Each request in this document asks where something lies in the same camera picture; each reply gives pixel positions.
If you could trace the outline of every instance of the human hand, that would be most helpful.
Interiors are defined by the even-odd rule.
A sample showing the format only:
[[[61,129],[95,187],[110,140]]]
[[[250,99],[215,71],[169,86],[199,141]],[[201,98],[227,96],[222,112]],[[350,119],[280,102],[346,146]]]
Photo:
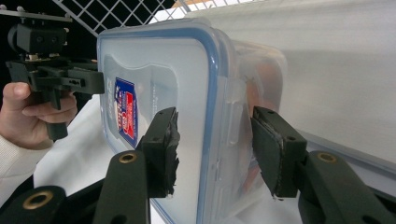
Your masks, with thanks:
[[[0,134],[13,144],[35,148],[49,139],[46,122],[69,123],[77,114],[76,98],[71,92],[61,99],[61,110],[50,103],[32,105],[34,99],[26,83],[9,83],[3,89]]]

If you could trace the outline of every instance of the plastic food container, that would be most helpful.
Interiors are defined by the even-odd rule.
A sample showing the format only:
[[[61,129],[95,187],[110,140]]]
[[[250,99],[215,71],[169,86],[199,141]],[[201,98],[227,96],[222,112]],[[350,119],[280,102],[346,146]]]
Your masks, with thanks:
[[[152,200],[169,223],[230,223],[262,194],[251,148],[254,105],[278,110],[283,54],[235,42],[207,21],[176,20],[107,30],[98,37],[106,140],[136,147],[154,115],[178,111],[175,194]]]

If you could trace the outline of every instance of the finger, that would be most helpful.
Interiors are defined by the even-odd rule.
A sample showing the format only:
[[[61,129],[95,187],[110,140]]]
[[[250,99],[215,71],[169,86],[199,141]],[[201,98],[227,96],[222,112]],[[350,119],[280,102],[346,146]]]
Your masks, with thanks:
[[[76,114],[77,108],[74,107],[62,113],[38,116],[38,118],[46,121],[47,123],[68,123],[75,117]]]
[[[8,83],[3,88],[3,108],[7,108],[7,110],[23,109],[27,105],[25,100],[29,95],[30,87],[27,83]]]
[[[22,113],[25,116],[45,116],[51,114],[59,114],[76,107],[76,104],[77,104],[76,97],[74,97],[73,95],[69,95],[61,99],[60,110],[53,108],[51,103],[47,102],[41,105],[26,106],[22,110]]]

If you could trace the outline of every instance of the container label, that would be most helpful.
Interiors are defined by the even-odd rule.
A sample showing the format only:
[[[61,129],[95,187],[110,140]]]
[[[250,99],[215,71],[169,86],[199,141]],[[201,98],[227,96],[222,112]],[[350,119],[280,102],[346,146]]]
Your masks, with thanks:
[[[138,126],[134,83],[116,78],[114,91],[118,132],[132,147],[136,147]]]

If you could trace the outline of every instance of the white sleeve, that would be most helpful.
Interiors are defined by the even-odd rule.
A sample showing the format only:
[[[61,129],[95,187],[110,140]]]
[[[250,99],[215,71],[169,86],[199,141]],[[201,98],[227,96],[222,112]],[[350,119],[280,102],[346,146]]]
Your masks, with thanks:
[[[35,171],[37,163],[52,146],[47,140],[35,150],[17,147],[0,135],[0,207],[14,190]]]

